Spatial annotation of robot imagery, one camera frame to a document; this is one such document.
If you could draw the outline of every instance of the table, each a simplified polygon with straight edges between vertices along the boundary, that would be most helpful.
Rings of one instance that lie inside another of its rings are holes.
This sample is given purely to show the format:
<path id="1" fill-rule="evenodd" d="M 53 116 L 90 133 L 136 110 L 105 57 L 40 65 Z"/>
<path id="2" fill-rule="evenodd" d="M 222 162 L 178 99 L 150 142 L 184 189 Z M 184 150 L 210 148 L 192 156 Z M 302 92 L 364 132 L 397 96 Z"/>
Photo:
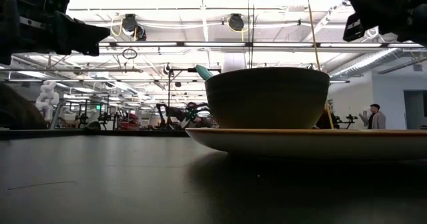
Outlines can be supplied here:
<path id="1" fill-rule="evenodd" d="M 1 223 L 425 223 L 427 165 L 234 157 L 187 137 L 0 141 Z"/>

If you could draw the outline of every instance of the saucer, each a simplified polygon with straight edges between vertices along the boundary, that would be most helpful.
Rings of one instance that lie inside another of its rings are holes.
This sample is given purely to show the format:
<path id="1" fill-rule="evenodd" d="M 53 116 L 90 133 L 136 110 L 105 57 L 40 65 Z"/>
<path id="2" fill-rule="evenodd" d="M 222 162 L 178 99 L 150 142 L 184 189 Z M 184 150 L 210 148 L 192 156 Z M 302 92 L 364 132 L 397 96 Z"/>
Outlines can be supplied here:
<path id="1" fill-rule="evenodd" d="M 187 128 L 198 143 L 228 153 L 335 160 L 427 158 L 427 131 Z"/>

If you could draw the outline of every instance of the bowl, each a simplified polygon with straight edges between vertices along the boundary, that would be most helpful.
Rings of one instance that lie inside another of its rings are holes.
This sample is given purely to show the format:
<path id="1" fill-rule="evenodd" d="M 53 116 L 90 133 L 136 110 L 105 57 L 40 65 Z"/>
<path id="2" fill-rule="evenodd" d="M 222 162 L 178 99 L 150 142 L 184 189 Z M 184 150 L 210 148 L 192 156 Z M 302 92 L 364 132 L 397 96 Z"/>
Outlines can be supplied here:
<path id="1" fill-rule="evenodd" d="M 295 67 L 222 73 L 205 82 L 220 128 L 311 129 L 322 115 L 329 75 Z"/>

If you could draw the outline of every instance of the ceiling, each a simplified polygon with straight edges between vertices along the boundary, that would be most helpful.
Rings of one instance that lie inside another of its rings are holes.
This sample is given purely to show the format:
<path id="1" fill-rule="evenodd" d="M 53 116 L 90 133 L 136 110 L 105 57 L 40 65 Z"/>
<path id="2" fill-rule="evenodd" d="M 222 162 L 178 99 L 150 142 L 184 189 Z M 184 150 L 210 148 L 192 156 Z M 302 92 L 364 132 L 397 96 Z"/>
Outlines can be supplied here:
<path id="1" fill-rule="evenodd" d="M 318 43 L 341 43 L 346 20 L 354 10 L 344 5 L 345 0 L 310 0 L 313 26 Z M 121 19 L 125 14 L 137 15 L 137 22 L 145 29 L 147 41 L 200 41 L 200 42 L 248 42 L 252 35 L 232 31 L 227 19 L 233 13 L 242 16 L 244 29 L 254 30 L 255 42 L 311 43 L 313 42 L 310 12 L 307 0 L 71 0 L 67 14 L 87 24 L 111 28 L 112 34 L 105 42 L 133 41 L 121 31 Z M 395 42 L 393 35 L 379 36 L 375 31 L 356 42 L 376 43 Z M 36 55 L 27 53 L 17 55 L 16 65 L 28 69 L 74 69 L 82 72 L 46 73 L 54 79 L 96 79 L 91 69 L 104 69 L 107 73 L 98 73 L 108 79 L 140 80 L 126 83 L 118 89 L 136 91 L 139 96 L 150 97 L 146 104 L 167 99 L 167 74 L 163 68 L 169 64 L 173 69 L 187 69 L 203 65 L 212 69 L 221 69 L 224 53 L 244 53 L 250 58 L 247 48 L 206 48 L 206 47 L 134 47 L 135 59 L 126 59 L 121 53 L 125 48 L 102 47 L 101 55 L 88 57 L 83 55 Z M 326 71 L 333 71 L 339 66 L 359 57 L 370 50 L 322 49 L 318 61 Z M 254 67 L 306 67 L 316 63 L 314 49 L 262 49 L 253 53 Z M 14 74 L 16 78 L 28 76 Z M 181 72 L 175 81 L 181 87 L 172 85 L 175 95 L 171 102 L 181 105 L 183 101 L 205 101 L 203 81 L 197 73 Z M 80 83 L 64 83 L 70 87 L 81 86 Z M 113 90 L 105 83 L 84 83 L 86 88 L 97 92 L 111 93 Z"/>

